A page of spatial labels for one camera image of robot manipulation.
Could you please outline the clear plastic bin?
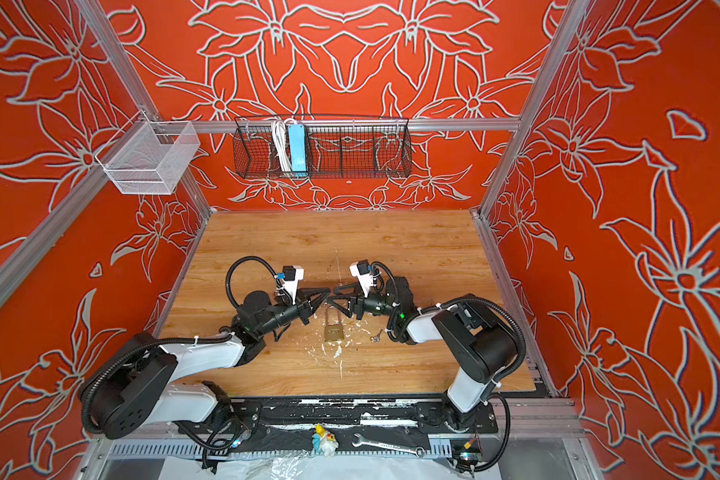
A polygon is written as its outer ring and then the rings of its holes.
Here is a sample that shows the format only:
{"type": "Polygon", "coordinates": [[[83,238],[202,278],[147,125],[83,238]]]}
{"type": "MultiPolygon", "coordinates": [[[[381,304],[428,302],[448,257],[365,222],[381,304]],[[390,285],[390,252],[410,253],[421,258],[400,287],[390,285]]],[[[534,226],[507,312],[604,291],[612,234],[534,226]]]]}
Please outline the clear plastic bin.
{"type": "Polygon", "coordinates": [[[121,194],[172,194],[197,153],[200,140],[191,122],[169,122],[167,133],[157,127],[136,122],[97,160],[121,194]]]}

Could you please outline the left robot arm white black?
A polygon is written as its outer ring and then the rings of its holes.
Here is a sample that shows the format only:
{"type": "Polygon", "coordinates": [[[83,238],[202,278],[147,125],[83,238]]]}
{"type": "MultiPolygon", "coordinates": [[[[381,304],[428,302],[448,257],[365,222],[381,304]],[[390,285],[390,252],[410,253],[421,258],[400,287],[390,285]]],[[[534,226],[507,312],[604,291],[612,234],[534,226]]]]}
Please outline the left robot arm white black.
{"type": "Polygon", "coordinates": [[[134,335],[81,387],[78,398],[83,428],[119,439],[144,424],[209,420],[219,409],[223,391],[206,383],[185,385],[183,379],[247,365],[264,350],[268,335],[279,339],[293,322],[309,323],[331,291],[302,288],[303,278],[300,266],[286,265],[276,271],[258,256],[236,260],[224,280],[225,294],[235,310],[230,325],[207,337],[134,335]],[[266,269],[275,287],[273,293],[256,290],[243,300],[235,298],[232,277],[246,263],[266,269]]]}

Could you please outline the brass padlock with steel shackle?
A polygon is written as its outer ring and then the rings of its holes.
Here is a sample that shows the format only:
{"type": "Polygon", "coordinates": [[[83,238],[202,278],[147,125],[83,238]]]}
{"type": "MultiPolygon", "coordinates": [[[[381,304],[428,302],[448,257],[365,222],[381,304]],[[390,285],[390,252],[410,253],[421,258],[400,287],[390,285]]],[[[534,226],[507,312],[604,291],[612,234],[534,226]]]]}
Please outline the brass padlock with steel shackle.
{"type": "Polygon", "coordinates": [[[345,338],[343,319],[344,314],[335,306],[328,305],[324,317],[324,341],[339,342],[345,338]]]}

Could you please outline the silver wrench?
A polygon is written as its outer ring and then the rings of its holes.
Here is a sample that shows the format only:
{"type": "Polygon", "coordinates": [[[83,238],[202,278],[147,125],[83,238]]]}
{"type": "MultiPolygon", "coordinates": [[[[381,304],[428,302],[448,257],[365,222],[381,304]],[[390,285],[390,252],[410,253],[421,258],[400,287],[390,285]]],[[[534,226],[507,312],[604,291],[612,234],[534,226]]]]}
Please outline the silver wrench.
{"type": "Polygon", "coordinates": [[[352,446],[355,448],[373,447],[373,448],[378,448],[378,449],[387,450],[387,451],[410,454],[410,455],[414,455],[417,458],[424,458],[426,456],[426,450],[423,447],[397,445],[397,444],[392,444],[392,443],[378,441],[378,440],[371,440],[371,439],[365,438],[360,433],[354,434],[354,439],[352,440],[352,446]]]}

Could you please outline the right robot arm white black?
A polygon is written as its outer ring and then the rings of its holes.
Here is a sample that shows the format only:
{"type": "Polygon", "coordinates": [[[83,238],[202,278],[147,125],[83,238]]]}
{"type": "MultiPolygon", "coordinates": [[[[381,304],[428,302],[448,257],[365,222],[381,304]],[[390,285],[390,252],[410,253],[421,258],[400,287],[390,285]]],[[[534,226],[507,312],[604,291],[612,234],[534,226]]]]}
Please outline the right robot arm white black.
{"type": "Polygon", "coordinates": [[[473,294],[428,307],[415,304],[408,280],[385,264],[367,260],[350,266],[355,282],[335,288],[327,303],[348,318],[385,316],[388,338],[407,345],[442,341],[458,364],[444,394],[446,422],[460,429],[489,401],[503,379],[526,359],[519,323],[496,302],[473,294]]]}

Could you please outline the small toy figure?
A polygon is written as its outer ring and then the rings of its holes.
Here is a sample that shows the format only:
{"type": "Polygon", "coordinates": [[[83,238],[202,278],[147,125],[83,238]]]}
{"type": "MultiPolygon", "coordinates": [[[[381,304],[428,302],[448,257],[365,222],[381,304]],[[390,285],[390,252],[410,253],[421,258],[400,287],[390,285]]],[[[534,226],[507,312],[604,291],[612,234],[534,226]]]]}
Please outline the small toy figure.
{"type": "Polygon", "coordinates": [[[336,436],[323,425],[317,424],[312,435],[313,454],[316,456],[334,456],[339,443],[336,436]]]}

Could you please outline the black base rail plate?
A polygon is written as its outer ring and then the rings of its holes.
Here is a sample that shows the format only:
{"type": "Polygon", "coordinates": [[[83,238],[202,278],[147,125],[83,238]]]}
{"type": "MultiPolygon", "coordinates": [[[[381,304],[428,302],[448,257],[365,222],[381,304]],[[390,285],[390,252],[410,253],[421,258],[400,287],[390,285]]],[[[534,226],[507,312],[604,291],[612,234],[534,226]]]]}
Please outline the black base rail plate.
{"type": "Polygon", "coordinates": [[[222,399],[195,430],[209,433],[228,418],[253,432],[265,429],[331,430],[398,428],[424,434],[495,434],[493,408],[478,405],[467,414],[445,405],[443,394],[403,396],[248,397],[222,399]]]}

